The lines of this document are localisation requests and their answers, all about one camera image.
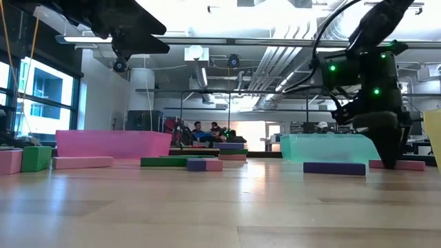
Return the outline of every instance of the green led light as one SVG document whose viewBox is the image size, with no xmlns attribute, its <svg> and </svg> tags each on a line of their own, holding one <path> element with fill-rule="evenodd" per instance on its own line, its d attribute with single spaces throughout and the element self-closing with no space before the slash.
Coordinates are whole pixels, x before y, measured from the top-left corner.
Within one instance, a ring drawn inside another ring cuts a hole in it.
<svg viewBox="0 0 441 248">
<path fill-rule="evenodd" d="M 379 88 L 373 89 L 373 94 L 379 95 L 381 93 L 381 90 Z"/>
</svg>

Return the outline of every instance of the purple foam block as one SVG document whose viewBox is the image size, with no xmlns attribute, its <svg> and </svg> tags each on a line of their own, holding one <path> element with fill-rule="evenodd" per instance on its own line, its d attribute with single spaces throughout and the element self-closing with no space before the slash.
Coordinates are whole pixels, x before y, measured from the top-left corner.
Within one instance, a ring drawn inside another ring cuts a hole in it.
<svg viewBox="0 0 441 248">
<path fill-rule="evenodd" d="M 365 176 L 366 165 L 362 163 L 305 162 L 303 163 L 303 172 Z"/>
<path fill-rule="evenodd" d="M 243 149 L 243 143 L 217 143 L 216 148 L 218 149 Z"/>
<path fill-rule="evenodd" d="M 187 171 L 204 172 L 207 170 L 207 161 L 203 158 L 187 158 Z"/>
</svg>

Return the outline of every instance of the ceiling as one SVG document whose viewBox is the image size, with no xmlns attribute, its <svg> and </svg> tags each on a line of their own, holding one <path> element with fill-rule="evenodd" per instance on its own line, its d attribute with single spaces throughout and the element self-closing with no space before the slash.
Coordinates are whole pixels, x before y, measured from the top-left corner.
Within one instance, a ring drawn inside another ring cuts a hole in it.
<svg viewBox="0 0 441 248">
<path fill-rule="evenodd" d="M 345 0 L 322 0 L 327 3 L 325 7 L 319 6 L 321 14 L 314 17 L 312 10 L 298 9 L 291 4 L 294 0 L 139 0 L 138 2 L 148 9 L 157 19 L 163 22 L 169 31 L 182 31 L 189 37 L 247 37 L 247 38 L 274 38 L 277 32 L 289 27 L 298 27 L 295 36 L 285 36 L 287 39 L 305 38 L 308 30 L 305 29 L 311 20 L 318 25 L 324 20 L 323 12 L 334 10 Z M 436 17 L 441 6 L 439 1 L 426 0 L 423 12 L 415 15 L 415 10 L 406 13 L 402 23 L 389 39 L 401 39 L 412 41 L 439 41 L 441 39 L 441 25 L 436 25 Z M 211 6 L 211 12 L 207 12 L 207 6 Z M 326 39 L 344 39 L 349 36 L 357 26 L 360 16 L 368 11 L 369 7 L 358 4 L 346 11 L 344 15 L 333 22 L 325 32 Z M 63 17 L 45 8 L 38 9 L 38 16 L 42 21 L 51 25 L 61 34 L 78 36 L 84 34 L 85 27 L 72 27 L 66 24 Z M 171 45 L 168 54 L 152 54 L 133 56 L 129 65 L 131 68 L 152 68 L 155 70 L 156 84 L 161 89 L 188 89 L 189 78 L 195 77 L 194 68 L 184 62 L 184 45 Z M 269 47 L 264 46 L 235 46 L 213 45 L 207 46 L 211 57 L 211 65 L 207 68 L 209 78 L 220 76 L 237 76 L 241 70 L 226 70 L 227 58 L 231 54 L 237 54 L 241 60 L 240 66 L 244 71 L 258 71 L 260 61 Z M 289 64 L 278 74 L 265 90 L 274 90 L 276 86 L 291 71 L 307 71 L 308 58 L 311 50 L 302 49 L 294 56 Z M 113 66 L 115 55 L 110 45 L 97 45 L 94 49 L 94 57 L 109 68 Z M 407 50 L 398 56 L 399 62 L 438 62 L 441 61 L 441 50 Z M 409 67 L 415 65 L 401 64 Z M 305 75 L 295 73 L 291 81 L 298 81 Z M 231 81 L 222 79 L 209 79 L 209 87 L 234 88 L 236 85 Z M 158 94 L 159 97 L 173 97 L 172 94 Z"/>
</svg>

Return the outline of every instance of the white pillar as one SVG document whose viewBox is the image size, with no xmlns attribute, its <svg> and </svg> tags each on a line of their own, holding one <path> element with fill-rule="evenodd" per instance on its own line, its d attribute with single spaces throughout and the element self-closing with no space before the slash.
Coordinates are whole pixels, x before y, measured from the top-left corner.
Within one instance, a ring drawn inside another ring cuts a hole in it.
<svg viewBox="0 0 441 248">
<path fill-rule="evenodd" d="M 136 89 L 154 89 L 154 71 L 146 68 L 133 68 L 130 71 L 130 93 L 128 110 L 149 110 L 154 107 L 154 93 L 135 92 Z"/>
</svg>

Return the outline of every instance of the wooden floor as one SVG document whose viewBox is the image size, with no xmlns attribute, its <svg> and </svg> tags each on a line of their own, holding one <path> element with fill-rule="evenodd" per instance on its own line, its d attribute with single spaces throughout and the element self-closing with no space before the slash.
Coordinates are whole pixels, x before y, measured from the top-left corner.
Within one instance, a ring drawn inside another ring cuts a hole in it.
<svg viewBox="0 0 441 248">
<path fill-rule="evenodd" d="M 251 159 L 224 172 L 121 167 L 0 177 L 1 248 L 440 244 L 436 168 L 365 178 Z"/>
</svg>

